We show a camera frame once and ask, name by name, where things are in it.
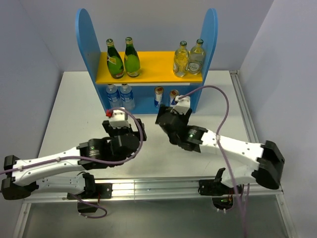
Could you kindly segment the red bull can back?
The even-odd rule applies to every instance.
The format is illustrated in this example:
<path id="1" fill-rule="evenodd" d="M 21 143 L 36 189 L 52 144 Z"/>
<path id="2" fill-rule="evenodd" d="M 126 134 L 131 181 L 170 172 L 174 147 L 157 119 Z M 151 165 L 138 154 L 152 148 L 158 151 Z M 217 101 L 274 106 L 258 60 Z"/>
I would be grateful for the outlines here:
<path id="1" fill-rule="evenodd" d="M 178 90 L 171 90 L 169 93 L 169 106 L 172 107 L 176 105 L 176 97 L 179 96 L 179 91 Z"/>

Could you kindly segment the silver can front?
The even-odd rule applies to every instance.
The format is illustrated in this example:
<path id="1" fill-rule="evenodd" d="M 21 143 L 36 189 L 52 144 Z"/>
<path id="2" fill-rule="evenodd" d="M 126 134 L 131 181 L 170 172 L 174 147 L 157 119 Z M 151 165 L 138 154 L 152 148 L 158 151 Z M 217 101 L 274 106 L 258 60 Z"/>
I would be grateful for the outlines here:
<path id="1" fill-rule="evenodd" d="M 163 102 L 163 94 L 164 94 L 164 89 L 161 86 L 158 86 L 154 89 L 154 106 L 155 107 L 160 107 L 160 105 Z"/>

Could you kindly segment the water bottle blue label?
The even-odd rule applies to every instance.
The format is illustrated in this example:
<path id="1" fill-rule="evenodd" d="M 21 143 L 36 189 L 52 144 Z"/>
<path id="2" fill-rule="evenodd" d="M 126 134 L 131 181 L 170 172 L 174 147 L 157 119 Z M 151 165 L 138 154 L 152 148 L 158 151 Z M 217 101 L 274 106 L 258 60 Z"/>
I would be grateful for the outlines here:
<path id="1" fill-rule="evenodd" d="M 119 89 L 114 84 L 108 84 L 106 88 L 106 95 L 111 108 L 119 108 L 123 106 L 121 101 Z"/>
<path id="2" fill-rule="evenodd" d="M 120 96 L 123 106 L 126 110 L 131 111 L 135 109 L 134 95 L 132 87 L 128 84 L 122 84 L 120 87 Z"/>

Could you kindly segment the green glass bottle back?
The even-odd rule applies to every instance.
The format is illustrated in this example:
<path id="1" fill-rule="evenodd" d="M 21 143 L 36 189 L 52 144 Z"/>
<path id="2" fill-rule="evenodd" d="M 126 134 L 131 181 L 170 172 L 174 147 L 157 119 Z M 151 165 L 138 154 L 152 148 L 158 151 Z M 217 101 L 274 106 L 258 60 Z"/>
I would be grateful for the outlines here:
<path id="1" fill-rule="evenodd" d="M 107 45 L 107 67 L 114 79 L 120 79 L 124 76 L 124 65 L 117 49 L 114 46 L 113 39 L 106 40 Z"/>

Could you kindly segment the green glass bottle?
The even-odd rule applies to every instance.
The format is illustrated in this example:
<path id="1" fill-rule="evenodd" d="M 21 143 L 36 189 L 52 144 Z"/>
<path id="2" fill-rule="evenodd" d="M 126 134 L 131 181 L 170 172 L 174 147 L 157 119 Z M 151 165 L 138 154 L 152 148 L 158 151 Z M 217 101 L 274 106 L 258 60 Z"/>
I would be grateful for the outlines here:
<path id="1" fill-rule="evenodd" d="M 137 51 L 133 45 L 133 39 L 131 37 L 126 37 L 125 43 L 124 66 L 126 73 L 130 77 L 137 77 L 140 74 L 141 66 Z"/>
<path id="2" fill-rule="evenodd" d="M 124 65 L 117 49 L 114 46 L 113 39 L 106 40 L 107 45 L 107 67 L 114 79 L 120 79 L 124 76 Z"/>

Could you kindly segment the green glass bottle front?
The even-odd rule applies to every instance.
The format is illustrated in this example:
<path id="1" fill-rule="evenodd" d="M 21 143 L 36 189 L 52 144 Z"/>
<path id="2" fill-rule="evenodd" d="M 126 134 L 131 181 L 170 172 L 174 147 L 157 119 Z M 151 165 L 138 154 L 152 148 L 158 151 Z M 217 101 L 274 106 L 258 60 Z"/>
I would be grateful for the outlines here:
<path id="1" fill-rule="evenodd" d="M 140 74 L 141 66 L 137 51 L 133 45 L 133 39 L 131 37 L 126 37 L 125 43 L 124 66 L 126 73 L 130 77 L 137 77 Z"/>

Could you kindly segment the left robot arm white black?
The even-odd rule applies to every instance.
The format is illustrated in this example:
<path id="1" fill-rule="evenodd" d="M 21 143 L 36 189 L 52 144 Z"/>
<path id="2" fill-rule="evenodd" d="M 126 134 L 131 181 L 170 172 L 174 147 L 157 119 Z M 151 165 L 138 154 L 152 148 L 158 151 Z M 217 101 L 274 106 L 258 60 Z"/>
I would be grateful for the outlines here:
<path id="1" fill-rule="evenodd" d="M 102 123 L 107 137 L 90 139 L 64 152 L 35 159 L 22 160 L 6 156 L 1 173 L 6 177 L 0 191 L 5 200 L 20 200 L 35 193 L 66 192 L 91 198 L 96 194 L 94 176 L 88 170 L 121 166 L 134 158 L 147 136 L 144 124 L 136 120 L 114 128 L 108 120 Z"/>

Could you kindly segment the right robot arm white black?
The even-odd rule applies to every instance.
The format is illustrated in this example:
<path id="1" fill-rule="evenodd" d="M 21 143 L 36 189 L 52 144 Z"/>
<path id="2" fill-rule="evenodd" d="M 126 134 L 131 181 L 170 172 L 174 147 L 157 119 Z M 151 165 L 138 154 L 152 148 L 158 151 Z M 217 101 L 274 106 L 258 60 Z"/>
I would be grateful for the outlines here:
<path id="1" fill-rule="evenodd" d="M 228 162 L 237 161 L 241 167 L 230 172 L 221 168 L 214 187 L 226 193 L 234 185 L 256 182 L 262 187 L 276 190 L 280 187 L 285 159 L 276 143 L 251 143 L 217 136 L 203 127 L 188 125 L 191 110 L 182 115 L 172 107 L 161 105 L 156 124 L 167 134 L 169 142 L 186 151 L 223 155 Z"/>

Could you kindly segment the blue and yellow wooden shelf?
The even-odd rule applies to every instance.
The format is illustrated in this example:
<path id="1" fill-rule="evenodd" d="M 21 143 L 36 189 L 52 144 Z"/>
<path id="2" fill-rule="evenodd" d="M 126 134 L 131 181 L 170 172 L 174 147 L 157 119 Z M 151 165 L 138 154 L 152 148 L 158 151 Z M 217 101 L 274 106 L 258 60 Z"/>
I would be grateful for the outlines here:
<path id="1" fill-rule="evenodd" d="M 169 103 L 171 90 L 178 90 L 180 94 L 204 85 L 212 57 L 215 52 L 218 34 L 218 15 L 214 8 L 207 10 L 201 30 L 203 48 L 206 52 L 202 70 L 197 75 L 187 74 L 177 77 L 172 70 L 174 52 L 139 52 L 141 60 L 141 74 L 132 78 L 124 75 L 121 79 L 111 77 L 107 64 L 106 53 L 101 52 L 95 34 L 94 26 L 88 11 L 84 8 L 77 10 L 75 18 L 75 32 L 77 44 L 92 83 L 104 110 L 110 108 L 106 95 L 107 84 L 127 83 L 131 85 L 135 99 L 133 114 L 157 114 L 158 108 L 154 105 L 154 89 L 158 86 L 164 88 L 163 103 Z"/>

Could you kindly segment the yellow drink glass bottle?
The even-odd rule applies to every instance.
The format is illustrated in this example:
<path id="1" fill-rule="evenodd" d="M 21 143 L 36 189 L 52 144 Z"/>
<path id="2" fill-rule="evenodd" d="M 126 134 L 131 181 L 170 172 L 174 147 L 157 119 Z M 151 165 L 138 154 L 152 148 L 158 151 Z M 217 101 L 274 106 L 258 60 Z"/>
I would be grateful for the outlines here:
<path id="1" fill-rule="evenodd" d="M 174 53 L 173 72 L 177 77 L 183 77 L 187 72 L 189 62 L 189 51 L 187 50 L 187 42 L 181 41 L 179 48 Z"/>

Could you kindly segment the clear drink glass bottle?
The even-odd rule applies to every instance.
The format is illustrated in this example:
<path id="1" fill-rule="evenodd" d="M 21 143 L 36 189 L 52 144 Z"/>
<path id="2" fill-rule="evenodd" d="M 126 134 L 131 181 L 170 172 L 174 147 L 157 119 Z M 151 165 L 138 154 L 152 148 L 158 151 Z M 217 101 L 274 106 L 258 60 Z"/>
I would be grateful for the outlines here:
<path id="1" fill-rule="evenodd" d="M 188 71 L 191 74 L 198 74 L 203 66 L 205 60 L 205 50 L 203 48 L 204 41 L 198 39 L 196 45 L 190 50 L 190 57 L 188 62 Z"/>

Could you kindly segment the aluminium rail frame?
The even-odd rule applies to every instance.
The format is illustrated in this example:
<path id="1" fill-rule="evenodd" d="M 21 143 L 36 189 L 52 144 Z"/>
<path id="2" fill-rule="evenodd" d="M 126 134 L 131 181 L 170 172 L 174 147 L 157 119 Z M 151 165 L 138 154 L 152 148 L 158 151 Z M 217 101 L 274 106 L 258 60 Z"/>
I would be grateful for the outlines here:
<path id="1" fill-rule="evenodd" d="M 230 114 L 221 132 L 243 141 L 259 142 L 236 72 L 210 71 L 206 82 L 221 88 L 230 100 Z M 216 130 L 225 111 L 222 95 L 214 103 L 199 105 L 191 123 Z M 14 238 L 242 238 L 237 202 L 226 214 L 216 212 L 211 197 L 198 194 L 198 181 L 209 179 L 221 157 L 194 153 L 170 145 L 155 115 L 139 115 L 148 140 L 141 155 L 130 164 L 90 171 L 97 182 L 112 183 L 111 199 L 102 199 L 108 210 L 103 219 L 85 219 L 75 200 L 65 193 L 33 195 L 22 203 Z M 104 111 L 88 72 L 65 72 L 55 99 L 39 156 L 54 154 L 86 141 L 104 137 Z M 155 140 L 163 142 L 161 155 L 150 159 Z M 250 186 L 247 207 L 249 238 L 298 238 L 290 221 L 283 190 Z"/>

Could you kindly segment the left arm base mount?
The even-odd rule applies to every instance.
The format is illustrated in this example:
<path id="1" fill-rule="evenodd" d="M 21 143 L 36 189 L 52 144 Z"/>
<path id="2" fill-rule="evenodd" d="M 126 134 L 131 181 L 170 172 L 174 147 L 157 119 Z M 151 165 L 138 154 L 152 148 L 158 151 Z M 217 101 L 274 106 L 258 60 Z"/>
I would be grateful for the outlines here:
<path id="1" fill-rule="evenodd" d="M 79 194 L 67 194 L 67 200 L 77 201 L 77 211 L 81 216 L 91 219 L 98 217 L 90 216 L 90 214 L 101 209 L 105 212 L 102 217 L 107 215 L 106 209 L 100 206 L 101 199 L 110 199 L 112 195 L 112 183 L 95 183 L 84 187 L 84 191 Z"/>

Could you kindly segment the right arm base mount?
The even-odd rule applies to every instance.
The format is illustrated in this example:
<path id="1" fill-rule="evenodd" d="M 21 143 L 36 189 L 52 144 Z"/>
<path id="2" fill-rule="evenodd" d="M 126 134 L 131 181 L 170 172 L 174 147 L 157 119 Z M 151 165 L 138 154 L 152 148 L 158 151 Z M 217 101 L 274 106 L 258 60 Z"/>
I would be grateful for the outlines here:
<path id="1" fill-rule="evenodd" d="M 214 179 L 199 180 L 198 193 L 202 196 L 211 196 L 212 204 L 217 212 L 225 214 L 234 208 L 234 188 L 229 188 Z"/>

